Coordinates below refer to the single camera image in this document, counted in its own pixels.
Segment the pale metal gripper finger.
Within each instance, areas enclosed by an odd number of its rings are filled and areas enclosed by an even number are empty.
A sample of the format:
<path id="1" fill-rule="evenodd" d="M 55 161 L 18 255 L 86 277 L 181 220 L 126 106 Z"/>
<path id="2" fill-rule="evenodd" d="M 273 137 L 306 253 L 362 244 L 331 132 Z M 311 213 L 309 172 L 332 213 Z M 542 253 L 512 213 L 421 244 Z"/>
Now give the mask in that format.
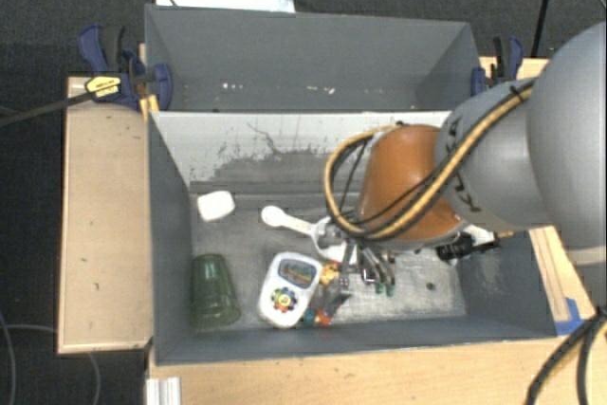
<path id="1" fill-rule="evenodd" d="M 341 264 L 338 277 L 339 294 L 336 298 L 335 311 L 338 311 L 353 296 L 350 288 L 350 270 L 349 263 Z"/>
<path id="2" fill-rule="evenodd" d="M 340 307 L 340 280 L 335 278 L 320 285 L 318 313 L 321 316 L 334 316 Z"/>

